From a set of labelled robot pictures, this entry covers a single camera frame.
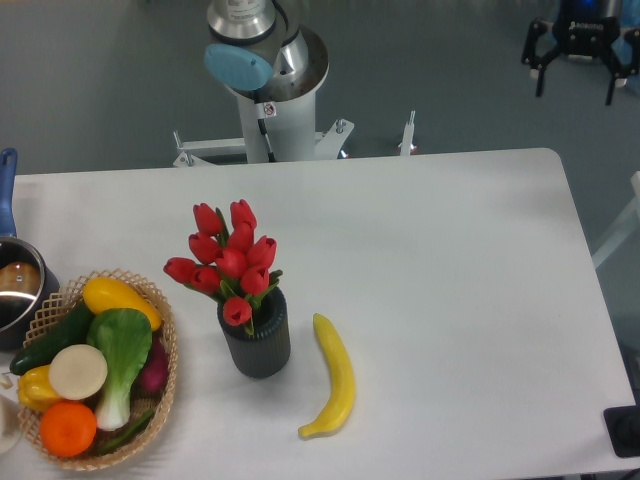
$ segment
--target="gray floor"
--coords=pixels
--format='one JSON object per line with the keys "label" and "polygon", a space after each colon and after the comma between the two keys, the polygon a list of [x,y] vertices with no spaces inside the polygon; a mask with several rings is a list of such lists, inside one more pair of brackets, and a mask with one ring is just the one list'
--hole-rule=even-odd
{"label": "gray floor", "polygon": [[[241,136],[233,98],[203,67],[207,4],[0,1],[0,146],[19,150],[19,173],[169,167],[174,129],[183,141]],[[606,69],[558,60],[536,99],[520,64],[529,22],[555,2],[302,5],[330,55],[318,129],[338,117],[355,122],[353,156],[394,154],[415,109],[421,153],[558,152],[590,245],[631,200],[640,94],[619,90],[605,107]],[[640,350],[639,271],[636,233],[598,272],[631,352]]]}

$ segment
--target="black vase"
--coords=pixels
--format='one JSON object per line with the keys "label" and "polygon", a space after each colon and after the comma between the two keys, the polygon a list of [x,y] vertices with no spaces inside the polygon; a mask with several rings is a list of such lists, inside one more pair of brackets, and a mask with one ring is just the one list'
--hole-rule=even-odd
{"label": "black vase", "polygon": [[276,287],[262,300],[260,312],[253,317],[253,335],[242,326],[225,322],[222,308],[219,304],[218,321],[238,370],[253,378],[270,377],[281,370],[291,354],[287,302],[282,291]]}

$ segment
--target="yellow bell pepper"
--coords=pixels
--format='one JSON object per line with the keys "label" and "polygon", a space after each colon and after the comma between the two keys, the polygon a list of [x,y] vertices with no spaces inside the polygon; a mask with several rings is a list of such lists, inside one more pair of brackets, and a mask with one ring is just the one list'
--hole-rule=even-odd
{"label": "yellow bell pepper", "polygon": [[92,278],[84,286],[82,298],[95,315],[112,308],[133,308],[146,315],[154,332],[162,326],[158,310],[126,282],[117,278]]}
{"label": "yellow bell pepper", "polygon": [[18,401],[27,408],[44,413],[62,400],[49,382],[49,365],[32,368],[18,380]]}

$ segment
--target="yellow squash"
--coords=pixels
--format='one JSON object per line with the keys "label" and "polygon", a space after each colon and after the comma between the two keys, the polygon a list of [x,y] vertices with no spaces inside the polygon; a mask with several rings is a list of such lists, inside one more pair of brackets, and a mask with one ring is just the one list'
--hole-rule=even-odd
{"label": "yellow squash", "polygon": [[122,280],[110,277],[92,278],[84,286],[82,298],[95,315],[112,308],[132,308],[147,316],[154,332],[162,325],[162,318],[155,307]]}
{"label": "yellow squash", "polygon": [[46,412],[62,400],[49,382],[49,365],[33,368],[18,379],[18,401],[31,410]]}
{"label": "yellow squash", "polygon": [[331,396],[318,417],[298,429],[301,438],[329,435],[349,418],[356,398],[356,382],[351,360],[331,321],[319,313],[313,316],[316,338],[329,365]]}

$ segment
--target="warning sticker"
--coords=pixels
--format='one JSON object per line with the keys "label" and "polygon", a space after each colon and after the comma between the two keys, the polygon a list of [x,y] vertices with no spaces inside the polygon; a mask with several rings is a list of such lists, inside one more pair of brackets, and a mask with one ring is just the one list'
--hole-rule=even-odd
{"label": "warning sticker", "polygon": [[271,118],[275,117],[276,104],[274,102],[265,102],[256,104],[256,115],[258,118]]}
{"label": "warning sticker", "polygon": [[265,0],[227,0],[231,20],[250,20],[264,10]]}

